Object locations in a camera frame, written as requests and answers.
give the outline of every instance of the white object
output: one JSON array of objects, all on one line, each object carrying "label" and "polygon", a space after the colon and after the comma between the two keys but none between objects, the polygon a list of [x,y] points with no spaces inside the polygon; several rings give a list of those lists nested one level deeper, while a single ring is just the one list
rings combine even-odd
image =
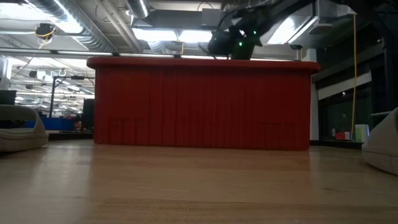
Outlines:
[{"label": "white object", "polygon": [[351,133],[350,133],[349,131],[344,132],[345,140],[351,140],[350,134],[351,134]]},{"label": "white object", "polygon": [[34,128],[0,129],[0,152],[15,152],[46,145],[49,135],[45,132],[39,114],[29,107],[0,105],[2,120],[35,120]]},{"label": "white object", "polygon": [[398,108],[371,131],[362,156],[372,166],[398,175]]},{"label": "white object", "polygon": [[80,88],[77,87],[77,86],[68,86],[68,88],[71,89],[71,90],[75,90],[75,91],[79,91],[80,90]]},{"label": "white object", "polygon": [[315,16],[308,22],[302,29],[300,29],[290,40],[288,41],[289,44],[293,43],[297,38],[299,38],[305,31],[308,30],[316,21],[318,20],[318,16]]},{"label": "white object", "polygon": [[286,18],[268,40],[268,44],[284,44],[294,35],[295,23],[290,17]]},{"label": "white object", "polygon": [[355,125],[355,141],[366,142],[369,137],[369,125],[357,124]]},{"label": "white object", "polygon": [[180,35],[180,40],[186,43],[209,42],[211,31],[208,30],[185,30]]},{"label": "white object", "polygon": [[173,30],[144,30],[133,28],[132,31],[137,39],[144,41],[173,41],[177,35]]}]

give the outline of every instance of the ceiling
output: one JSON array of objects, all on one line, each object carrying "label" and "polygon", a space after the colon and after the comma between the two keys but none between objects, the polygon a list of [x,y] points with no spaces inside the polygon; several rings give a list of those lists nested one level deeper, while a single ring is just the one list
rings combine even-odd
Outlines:
[{"label": "ceiling", "polygon": [[[138,38],[136,43],[134,41],[132,42],[142,48],[141,53],[158,53],[150,46],[150,42],[144,40],[150,37],[161,40],[159,42],[165,46],[165,52],[173,54],[175,53],[173,51],[175,50],[175,42],[171,41],[173,37],[171,37],[170,40],[165,40],[166,36],[170,34],[166,32],[171,32],[176,38],[181,39],[184,31],[198,30],[202,33],[194,33],[195,35],[190,36],[190,38],[197,38],[198,40],[192,42],[189,40],[186,41],[183,45],[183,54],[201,56],[206,55],[206,53],[198,47],[198,42],[206,47],[207,42],[202,42],[201,38],[202,36],[203,38],[208,38],[209,35],[211,36],[210,30],[215,29],[215,27],[212,26],[203,26],[203,16],[207,16],[205,13],[209,12],[214,15],[214,13],[221,13],[222,11],[235,7],[255,5],[261,2],[250,0],[212,0],[210,2],[196,0],[149,0],[151,8],[149,17],[142,20],[134,19],[131,24],[131,16],[126,13],[128,12],[126,0],[109,1],[117,10],[118,15],[121,17],[126,27]],[[101,36],[101,41],[114,47],[114,51],[116,52],[135,52],[131,47],[131,43],[129,43],[131,40],[126,40],[126,38],[123,38],[121,35],[120,27],[122,26],[120,26],[121,23],[118,22],[117,17],[113,15],[111,19],[116,20],[116,23],[119,24],[119,29],[116,28],[115,23],[109,20],[104,10],[98,7],[97,2],[98,0],[75,0],[76,9],[81,12],[83,17],[87,18],[88,22],[86,22],[90,24],[88,30],[90,32],[98,31],[96,34]],[[285,21],[276,23],[268,33],[261,37],[264,46],[256,47],[253,57],[297,60],[299,59],[297,58],[297,51],[292,50],[289,45],[284,43],[292,39],[292,37],[303,29],[303,26],[306,26],[305,31],[298,35],[292,43],[303,44],[308,47],[323,47],[333,42],[333,39],[328,39],[328,41],[325,42],[324,40],[327,34],[314,37],[308,33],[308,31],[312,30],[321,19],[325,19],[325,21],[328,19],[333,22],[333,29],[337,30],[351,23],[350,18],[344,13],[346,10],[345,8],[339,9],[340,14],[337,13],[337,8],[334,9],[330,6],[327,6],[329,11],[335,13],[328,14],[321,10],[314,11],[313,8],[312,5],[305,7],[295,14],[292,14]],[[210,11],[209,9],[218,9],[218,11]],[[81,34],[68,34],[65,33],[66,29],[57,29],[51,42],[42,45],[43,40],[39,39],[34,33],[35,28],[38,27],[40,23],[54,24],[54,20],[49,17],[49,15],[39,12],[28,4],[0,3],[0,47],[14,49],[38,49],[41,47],[44,50],[90,51],[87,45],[82,44],[82,41],[80,41],[80,38],[82,38]],[[218,21],[212,21],[210,19],[210,23],[217,24]],[[162,32],[154,33],[154,30],[160,30]],[[140,37],[139,31],[149,31],[150,33],[149,35]],[[64,54],[39,55],[24,53],[23,50],[17,50],[9,54],[3,53],[3,57],[7,57],[9,63],[12,63],[11,84],[7,86],[9,86],[9,89],[17,90],[18,96],[23,98],[23,100],[18,100],[18,103],[34,105],[34,107],[46,113],[50,107],[49,101],[53,82],[52,77],[57,76],[61,70],[66,71],[66,77],[79,75],[84,76],[85,79],[71,80],[67,78],[64,80],[64,83],[57,82],[59,85],[55,89],[54,101],[56,105],[54,108],[58,115],[79,113],[82,110],[83,100],[85,98],[94,97],[94,80],[87,78],[94,78],[95,71],[86,67],[85,59],[87,57],[66,56]],[[40,76],[41,79],[31,78],[29,73],[33,70],[38,70],[38,73],[42,75],[45,72],[46,76],[49,77],[44,78],[44,80],[43,76]],[[79,88],[79,90],[72,90],[70,88],[71,86],[72,88]]]}]

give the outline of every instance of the red item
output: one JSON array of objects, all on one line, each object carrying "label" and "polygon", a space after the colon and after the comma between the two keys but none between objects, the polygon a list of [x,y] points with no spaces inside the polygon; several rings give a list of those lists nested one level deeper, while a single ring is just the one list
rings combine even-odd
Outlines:
[{"label": "red item", "polygon": [[336,140],[345,140],[346,135],[345,133],[336,133]]},{"label": "red item", "polygon": [[308,150],[313,62],[89,58],[100,144]]}]

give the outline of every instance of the ceiling pipe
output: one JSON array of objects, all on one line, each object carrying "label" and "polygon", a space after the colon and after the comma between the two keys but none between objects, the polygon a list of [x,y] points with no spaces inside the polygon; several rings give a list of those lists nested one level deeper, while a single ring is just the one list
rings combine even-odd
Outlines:
[{"label": "ceiling pipe", "polygon": [[147,17],[150,13],[150,7],[147,0],[127,0],[127,7],[130,13],[138,19]]},{"label": "ceiling pipe", "polygon": [[134,44],[134,42],[123,32],[122,28],[120,28],[119,24],[113,19],[111,13],[105,8],[104,4],[101,0],[95,0],[98,7],[105,13],[105,16],[111,21],[112,25],[115,29],[120,33],[121,37],[126,41],[126,43],[130,46],[131,50],[139,51],[138,47]]},{"label": "ceiling pipe", "polygon": [[156,54],[168,54],[166,46],[162,41],[148,41],[148,45],[153,53]]},{"label": "ceiling pipe", "polygon": [[134,43],[134,45],[137,47],[138,52],[142,52],[142,47],[137,39],[137,37],[134,35],[132,32],[131,27],[128,27],[126,25],[126,22],[123,20],[123,18],[119,15],[118,10],[116,10],[115,6],[113,3],[111,3],[109,0],[103,0],[103,2],[107,5],[107,9],[109,9],[110,13],[113,14],[113,16],[119,21],[119,25],[124,29],[126,34],[129,36],[131,41]]},{"label": "ceiling pipe", "polygon": [[[35,34],[34,31],[31,30],[0,30],[0,34],[8,34],[8,35],[31,35]],[[55,32],[54,35],[60,37],[90,37],[90,35],[83,35],[83,34],[60,34]]]},{"label": "ceiling pipe", "polygon": [[117,48],[104,36],[94,22],[72,0],[25,0],[36,10],[46,13],[57,27],[69,34],[90,51],[117,52]]}]

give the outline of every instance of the wood grain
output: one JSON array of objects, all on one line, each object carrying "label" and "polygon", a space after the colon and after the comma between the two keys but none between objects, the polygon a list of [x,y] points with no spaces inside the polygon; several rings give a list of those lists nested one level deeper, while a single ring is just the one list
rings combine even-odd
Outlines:
[{"label": "wood grain", "polygon": [[360,151],[51,142],[0,155],[0,223],[398,223]]}]

